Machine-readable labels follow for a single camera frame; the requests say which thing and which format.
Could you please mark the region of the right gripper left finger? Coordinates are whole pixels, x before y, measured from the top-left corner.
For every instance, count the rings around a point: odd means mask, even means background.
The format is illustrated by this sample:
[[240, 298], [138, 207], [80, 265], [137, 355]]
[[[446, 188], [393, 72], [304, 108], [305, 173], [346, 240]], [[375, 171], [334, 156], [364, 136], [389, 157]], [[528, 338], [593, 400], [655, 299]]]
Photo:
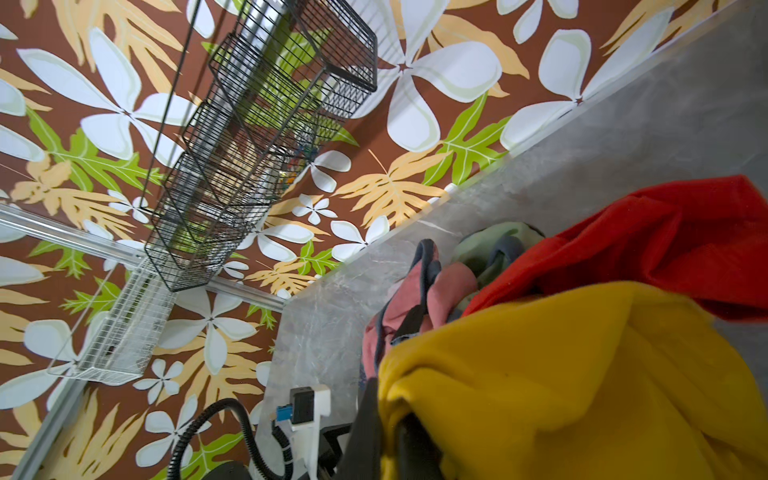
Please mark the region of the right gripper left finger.
[[378, 412], [378, 386], [377, 378], [366, 382], [346, 450], [338, 465], [336, 479], [381, 478], [383, 429]]

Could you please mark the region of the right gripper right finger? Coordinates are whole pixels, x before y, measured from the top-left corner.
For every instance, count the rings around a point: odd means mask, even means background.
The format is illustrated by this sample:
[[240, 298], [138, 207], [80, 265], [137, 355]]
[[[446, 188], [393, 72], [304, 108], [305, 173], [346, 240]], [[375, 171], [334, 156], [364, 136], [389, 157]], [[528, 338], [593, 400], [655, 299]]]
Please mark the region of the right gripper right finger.
[[405, 416], [395, 429], [396, 470], [400, 480], [443, 480], [442, 452], [419, 419]]

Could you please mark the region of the yellow cloth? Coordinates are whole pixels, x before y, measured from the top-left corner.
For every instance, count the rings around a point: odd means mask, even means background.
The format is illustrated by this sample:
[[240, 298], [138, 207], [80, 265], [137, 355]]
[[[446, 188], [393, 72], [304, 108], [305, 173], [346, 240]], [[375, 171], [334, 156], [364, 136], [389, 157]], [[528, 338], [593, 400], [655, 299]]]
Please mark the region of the yellow cloth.
[[767, 411], [693, 300], [634, 282], [496, 305], [394, 347], [381, 467], [414, 415], [448, 479], [763, 479]]

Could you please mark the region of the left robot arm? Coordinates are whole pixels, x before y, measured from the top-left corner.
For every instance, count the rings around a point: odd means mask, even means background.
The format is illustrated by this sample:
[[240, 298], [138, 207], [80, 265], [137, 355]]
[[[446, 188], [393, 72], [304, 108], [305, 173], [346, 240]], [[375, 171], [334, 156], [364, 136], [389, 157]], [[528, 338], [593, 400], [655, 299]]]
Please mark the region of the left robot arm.
[[[237, 423], [238, 432], [227, 434], [224, 439], [231, 444], [239, 442], [245, 459], [225, 459], [219, 453], [203, 453], [204, 460], [214, 460], [206, 473], [192, 473], [191, 442], [209, 425], [210, 420], [220, 413], [229, 412]], [[166, 479], [293, 479], [295, 474], [294, 456], [287, 434], [272, 421], [267, 425], [273, 443], [278, 447], [282, 467], [273, 469], [267, 464], [255, 438], [254, 425], [244, 405], [234, 398], [218, 400], [205, 407], [197, 416], [187, 422], [177, 436], [172, 448]]]

